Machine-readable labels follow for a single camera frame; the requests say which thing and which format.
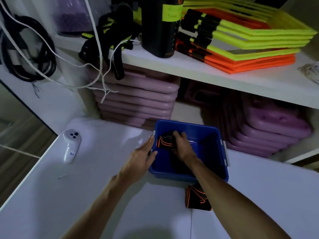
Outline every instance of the white vr controller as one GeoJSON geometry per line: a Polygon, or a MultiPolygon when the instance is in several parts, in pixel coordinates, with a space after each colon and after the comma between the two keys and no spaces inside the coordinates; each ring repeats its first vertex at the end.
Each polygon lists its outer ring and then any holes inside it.
{"type": "Polygon", "coordinates": [[[81,135],[77,131],[70,129],[63,133],[63,137],[68,144],[64,155],[64,162],[72,163],[82,140],[81,135]]]}

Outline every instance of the hand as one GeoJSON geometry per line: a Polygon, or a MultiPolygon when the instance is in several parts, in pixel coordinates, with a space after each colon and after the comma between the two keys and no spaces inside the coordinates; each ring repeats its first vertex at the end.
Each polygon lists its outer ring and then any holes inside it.
{"type": "Polygon", "coordinates": [[[130,186],[139,181],[147,172],[157,154],[157,151],[154,151],[147,158],[147,154],[151,150],[153,144],[154,136],[151,136],[142,146],[131,153],[125,165],[119,172],[119,177],[124,183],[130,186]]]}
{"type": "Polygon", "coordinates": [[[175,137],[177,146],[177,149],[173,149],[173,152],[182,162],[190,167],[193,161],[199,160],[191,147],[185,132],[182,132],[181,135],[179,135],[177,131],[174,131],[173,136],[175,137]]]}

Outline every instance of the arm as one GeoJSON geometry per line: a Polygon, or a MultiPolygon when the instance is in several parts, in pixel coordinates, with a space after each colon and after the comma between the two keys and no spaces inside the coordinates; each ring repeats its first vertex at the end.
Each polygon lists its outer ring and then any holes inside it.
{"type": "Polygon", "coordinates": [[[174,132],[177,154],[196,176],[220,223],[231,239],[290,239],[283,229],[250,199],[220,179],[197,158],[183,132],[174,132]]]}
{"type": "Polygon", "coordinates": [[[155,160],[157,151],[147,154],[154,143],[151,136],[146,143],[135,149],[120,172],[112,177],[91,208],[69,229],[62,239],[98,239],[122,195],[133,183],[140,180],[155,160]]]}

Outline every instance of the forearm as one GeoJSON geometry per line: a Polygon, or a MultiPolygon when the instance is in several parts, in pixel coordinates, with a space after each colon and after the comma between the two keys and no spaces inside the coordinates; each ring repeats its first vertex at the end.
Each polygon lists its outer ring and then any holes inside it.
{"type": "Polygon", "coordinates": [[[201,184],[214,213],[231,239],[290,238],[263,210],[220,179],[199,159],[187,165],[201,184]]]}
{"type": "Polygon", "coordinates": [[[119,175],[112,177],[91,208],[71,227],[62,239],[99,239],[116,205],[129,184],[119,175]]]}

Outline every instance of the blue plastic bin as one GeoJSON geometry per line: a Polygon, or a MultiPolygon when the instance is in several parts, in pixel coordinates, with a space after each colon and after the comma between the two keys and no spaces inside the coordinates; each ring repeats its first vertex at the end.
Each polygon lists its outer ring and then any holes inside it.
{"type": "Polygon", "coordinates": [[[185,132],[198,158],[220,178],[228,182],[226,154],[222,144],[220,132],[212,126],[197,125],[171,120],[158,120],[155,125],[155,141],[152,149],[157,150],[155,161],[149,172],[157,178],[196,183],[193,173],[174,155],[165,148],[157,148],[158,136],[170,131],[185,132]]]}

